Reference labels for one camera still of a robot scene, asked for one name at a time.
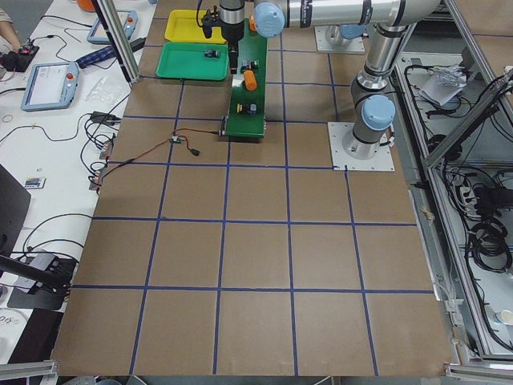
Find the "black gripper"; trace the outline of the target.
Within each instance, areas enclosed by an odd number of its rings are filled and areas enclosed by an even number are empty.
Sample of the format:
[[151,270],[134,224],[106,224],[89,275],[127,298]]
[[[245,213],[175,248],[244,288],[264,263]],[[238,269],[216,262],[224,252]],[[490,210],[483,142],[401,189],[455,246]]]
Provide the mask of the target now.
[[222,36],[228,44],[228,60],[231,75],[238,71],[239,41],[244,37],[244,21],[236,24],[222,22]]

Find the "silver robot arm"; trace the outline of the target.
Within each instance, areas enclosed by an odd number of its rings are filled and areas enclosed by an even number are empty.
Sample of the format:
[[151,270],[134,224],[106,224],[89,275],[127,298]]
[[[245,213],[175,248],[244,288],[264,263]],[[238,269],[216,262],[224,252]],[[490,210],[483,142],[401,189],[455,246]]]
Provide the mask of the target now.
[[430,15],[438,1],[255,1],[258,33],[272,38],[285,28],[374,24],[377,35],[357,75],[367,89],[381,90],[414,24]]
[[374,26],[366,62],[351,84],[356,120],[350,133],[345,135],[343,146],[355,159],[374,157],[382,136],[394,122],[396,107],[385,90],[414,27],[414,24]]

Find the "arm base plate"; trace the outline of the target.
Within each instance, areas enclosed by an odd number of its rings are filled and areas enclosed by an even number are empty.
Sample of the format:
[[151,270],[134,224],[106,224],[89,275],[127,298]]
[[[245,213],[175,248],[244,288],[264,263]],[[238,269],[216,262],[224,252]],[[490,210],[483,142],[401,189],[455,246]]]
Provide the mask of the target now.
[[328,122],[332,168],[336,171],[394,172],[391,146],[382,135],[375,144],[363,144],[353,136],[353,123]]
[[366,27],[364,25],[316,26],[314,30],[317,51],[350,55],[365,53],[363,36],[366,33]]

